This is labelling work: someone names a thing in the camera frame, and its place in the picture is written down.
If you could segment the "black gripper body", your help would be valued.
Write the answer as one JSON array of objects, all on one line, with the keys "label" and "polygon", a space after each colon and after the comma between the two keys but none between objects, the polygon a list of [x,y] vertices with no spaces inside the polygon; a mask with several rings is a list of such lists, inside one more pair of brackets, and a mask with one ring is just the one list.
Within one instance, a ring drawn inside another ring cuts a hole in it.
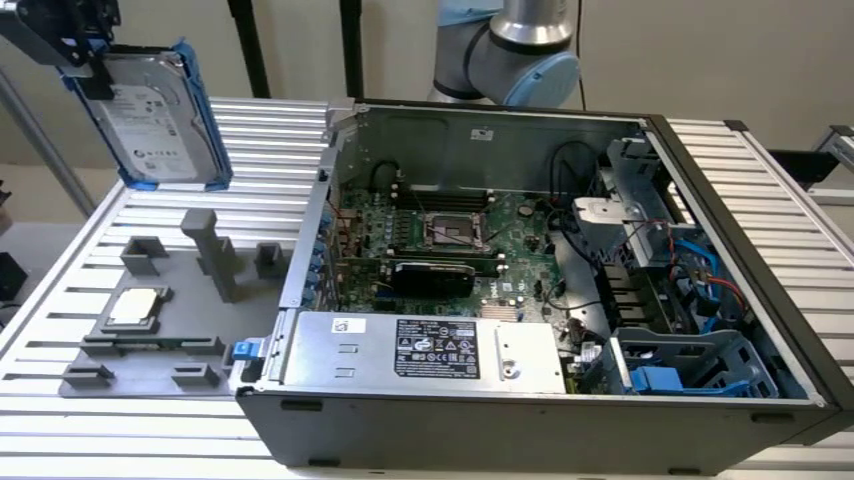
[{"label": "black gripper body", "polygon": [[116,0],[71,0],[64,2],[68,12],[69,32],[64,34],[64,45],[72,54],[84,50],[95,53],[104,50],[115,39],[113,28],[121,25]]}]

